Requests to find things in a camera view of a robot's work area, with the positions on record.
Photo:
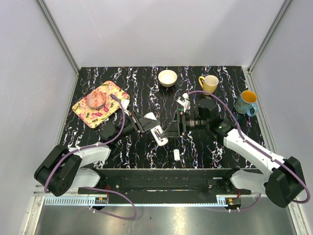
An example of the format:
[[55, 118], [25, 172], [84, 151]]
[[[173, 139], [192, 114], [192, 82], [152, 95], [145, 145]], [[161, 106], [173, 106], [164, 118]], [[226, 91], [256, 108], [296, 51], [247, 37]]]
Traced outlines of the white remote control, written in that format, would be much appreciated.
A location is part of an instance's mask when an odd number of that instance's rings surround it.
[[[157, 118], [152, 112], [147, 113], [144, 117], [157, 120]], [[154, 139], [156, 140], [158, 146], [164, 146], [168, 143], [168, 138], [161, 136], [161, 134], [163, 133], [163, 129], [161, 128], [160, 125], [157, 125], [156, 127], [152, 128], [150, 132], [153, 135]]]

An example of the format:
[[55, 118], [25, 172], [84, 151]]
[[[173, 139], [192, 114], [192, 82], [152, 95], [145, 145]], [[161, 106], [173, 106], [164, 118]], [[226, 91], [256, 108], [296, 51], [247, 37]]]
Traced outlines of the white remote battery cover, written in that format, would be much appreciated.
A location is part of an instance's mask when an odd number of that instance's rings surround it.
[[174, 160], [175, 161], [179, 161], [180, 160], [180, 152], [178, 149], [174, 149], [173, 150], [173, 154], [174, 154]]

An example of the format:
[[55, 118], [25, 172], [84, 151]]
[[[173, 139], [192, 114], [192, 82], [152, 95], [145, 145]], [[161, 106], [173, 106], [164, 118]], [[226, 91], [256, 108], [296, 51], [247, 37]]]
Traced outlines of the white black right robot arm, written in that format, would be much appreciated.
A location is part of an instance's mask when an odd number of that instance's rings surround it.
[[305, 189], [303, 170], [298, 159], [286, 159], [253, 141], [233, 123], [220, 117], [213, 100], [199, 100], [197, 115], [187, 112], [190, 109], [187, 94], [178, 98], [177, 102], [183, 106], [183, 110], [177, 111], [174, 120], [163, 131], [163, 137], [180, 137], [193, 130], [205, 130], [211, 139], [238, 153], [260, 170], [260, 173], [240, 169], [228, 172], [222, 182], [226, 193], [246, 189], [265, 194], [272, 203], [285, 208]]

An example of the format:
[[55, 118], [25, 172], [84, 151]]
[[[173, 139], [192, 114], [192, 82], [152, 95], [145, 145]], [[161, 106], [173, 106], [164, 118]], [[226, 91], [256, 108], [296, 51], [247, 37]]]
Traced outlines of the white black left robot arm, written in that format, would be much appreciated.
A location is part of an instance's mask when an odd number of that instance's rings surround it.
[[153, 113], [141, 116], [136, 111], [124, 110], [122, 127], [113, 123], [105, 125], [100, 142], [92, 145], [67, 148], [55, 146], [34, 173], [34, 179], [55, 196], [61, 196], [78, 184], [79, 169], [94, 162], [106, 161], [115, 154], [118, 141], [132, 133], [143, 134], [159, 129], [160, 122]]

